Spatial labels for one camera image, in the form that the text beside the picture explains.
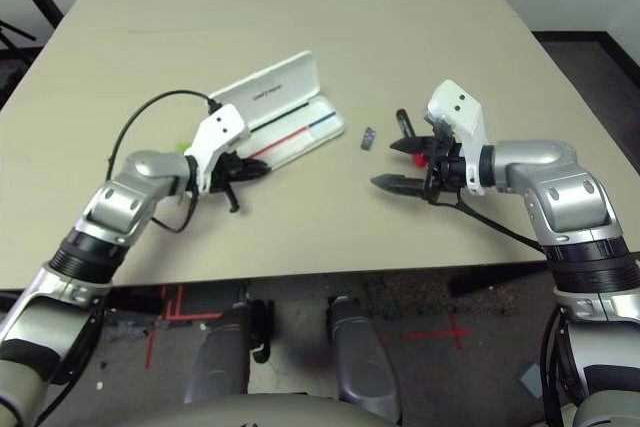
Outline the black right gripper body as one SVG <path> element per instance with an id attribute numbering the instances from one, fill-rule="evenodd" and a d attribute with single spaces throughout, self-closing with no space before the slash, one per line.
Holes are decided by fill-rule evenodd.
<path id="1" fill-rule="evenodd" d="M 423 198 L 429 203 L 436 204 L 442 192 L 459 193 L 467 185 L 466 161 L 461 151 L 462 144 L 451 133 L 436 132 L 427 138 L 423 151 L 426 160 Z"/>

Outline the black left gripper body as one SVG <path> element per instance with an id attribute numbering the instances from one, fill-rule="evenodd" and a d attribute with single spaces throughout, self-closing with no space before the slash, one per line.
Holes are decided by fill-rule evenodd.
<path id="1" fill-rule="evenodd" d="M 236 152 L 223 153 L 211 173 L 208 192 L 231 192 L 232 183 L 242 180 L 249 166 L 250 160 L 240 157 Z"/>

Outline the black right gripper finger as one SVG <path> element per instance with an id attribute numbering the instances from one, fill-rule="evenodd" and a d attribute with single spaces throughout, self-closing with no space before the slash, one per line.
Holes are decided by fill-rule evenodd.
<path id="1" fill-rule="evenodd" d="M 410 178 L 399 174 L 382 174 L 370 179 L 377 188 L 401 196 L 426 197 L 425 180 Z"/>
<path id="2" fill-rule="evenodd" d="M 403 137 L 390 144 L 390 148 L 406 154 L 424 154 L 431 148 L 431 136 Z"/>

